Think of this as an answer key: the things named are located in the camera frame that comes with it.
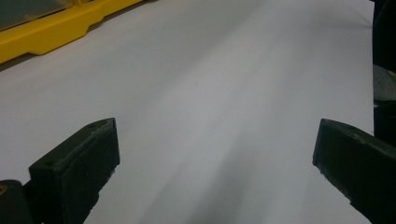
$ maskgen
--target white surface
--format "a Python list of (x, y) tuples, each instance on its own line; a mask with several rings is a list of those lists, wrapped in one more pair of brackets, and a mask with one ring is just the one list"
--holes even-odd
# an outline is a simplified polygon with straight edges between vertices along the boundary
[(162, 0), (0, 73), (0, 179), (115, 117), (86, 223), (369, 223), (311, 163), (319, 121), (373, 130), (361, 0)]

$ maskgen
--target yellow plastic object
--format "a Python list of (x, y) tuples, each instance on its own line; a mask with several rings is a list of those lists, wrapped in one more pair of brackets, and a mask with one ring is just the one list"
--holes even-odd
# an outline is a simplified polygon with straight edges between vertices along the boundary
[(84, 36), (104, 16), (142, 0), (74, 0), (73, 6), (0, 32), (0, 63), (24, 53), (45, 54)]

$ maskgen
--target black object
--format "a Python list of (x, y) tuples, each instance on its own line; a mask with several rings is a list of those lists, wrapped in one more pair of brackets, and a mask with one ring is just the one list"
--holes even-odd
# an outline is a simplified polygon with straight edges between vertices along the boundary
[(83, 223), (118, 164), (116, 121), (89, 124), (31, 165), (25, 186), (0, 181), (0, 223)]
[(373, 63), (396, 72), (396, 0), (375, 0)]
[(376, 102), (374, 109), (375, 137), (396, 147), (396, 102)]
[(396, 223), (396, 148), (323, 119), (313, 163), (372, 223)]

